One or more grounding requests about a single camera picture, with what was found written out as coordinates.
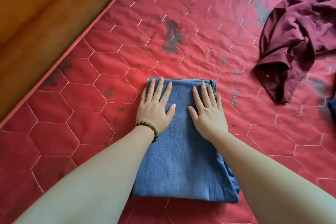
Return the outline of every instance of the right hand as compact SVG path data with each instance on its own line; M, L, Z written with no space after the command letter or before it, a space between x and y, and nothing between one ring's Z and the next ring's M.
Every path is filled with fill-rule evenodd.
M221 95L218 94L216 102L212 87L208 86L208 94L204 82L201 83L201 92L204 105L197 89L195 87L192 89L198 115L193 107L189 106L188 110L197 131L203 138L212 143L216 137L229 133L228 123L223 112Z

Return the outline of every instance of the forearm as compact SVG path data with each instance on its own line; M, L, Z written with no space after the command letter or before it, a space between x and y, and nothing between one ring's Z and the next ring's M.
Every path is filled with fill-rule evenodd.
M336 199L231 134L213 144L259 223L336 223Z
M137 126L60 180L15 223L117 223L153 136Z

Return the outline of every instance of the jeans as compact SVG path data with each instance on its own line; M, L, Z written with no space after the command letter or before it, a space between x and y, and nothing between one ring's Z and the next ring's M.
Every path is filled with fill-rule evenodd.
M159 79L155 80L156 88ZM198 133L187 109L191 105L197 110L192 88L196 86L202 99L202 81L212 86L216 96L214 80L165 79L162 94L169 82L173 84L165 111L176 104L175 116L147 150L135 179L134 196L238 203L236 179L215 147Z

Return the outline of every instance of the left hand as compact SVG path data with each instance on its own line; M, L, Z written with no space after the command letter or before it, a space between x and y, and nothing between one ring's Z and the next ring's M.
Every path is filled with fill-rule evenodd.
M170 124L170 121L174 117L176 107L176 104L171 105L166 114L165 107L173 85L171 82L168 83L166 91L160 100L163 81L164 79L161 77L154 93L155 80L152 79L149 85L147 96L146 89L144 89L142 92L140 105L136 114L136 123L141 121L151 123L158 130L159 135L162 134Z

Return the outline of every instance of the finger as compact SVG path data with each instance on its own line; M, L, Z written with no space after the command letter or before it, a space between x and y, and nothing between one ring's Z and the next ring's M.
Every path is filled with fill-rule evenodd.
M221 95L220 94L218 94L218 96L217 96L217 108L218 108L218 110L220 110L221 112L223 112L222 99L221 99Z
M146 88L143 89L142 94L141 94L141 100L140 100L140 105L142 106L146 101Z
M152 79L149 84L149 89L146 97L146 103L149 103L152 101L153 94L154 94L154 87L155 87L155 80Z
M160 103L163 106L166 106L166 104L168 102L172 87L173 87L173 84L171 82L169 82L168 85L167 85L166 91L165 91L165 93L163 93L162 98L160 100Z
M173 104L170 106L168 112L167 112L167 121L170 123L172 118L174 117L175 115L175 109L176 109L176 104Z
M211 103L212 107L217 109L217 103L216 103L215 95L213 94L212 87L210 85L208 86L208 93L209 93L210 103Z
M163 87L163 77L160 78L159 83L157 85L156 91L154 93L152 101L158 102L160 100L161 92L162 92L162 87Z
M200 110L202 110L204 108L204 105L203 105L203 103L202 103L202 101L200 99L200 96L198 94L198 91L197 91L196 87L192 88L192 93L194 95L196 107L197 107L197 110L199 112Z
M203 103L204 103L205 108L212 107L211 102L210 102L210 98L208 96L207 88L206 88L204 82L201 83L201 93L202 93L202 99L203 99Z
M192 118L192 121L195 124L195 122L198 120L197 112L195 111L195 109L192 106L189 106L188 110L189 110L190 116Z

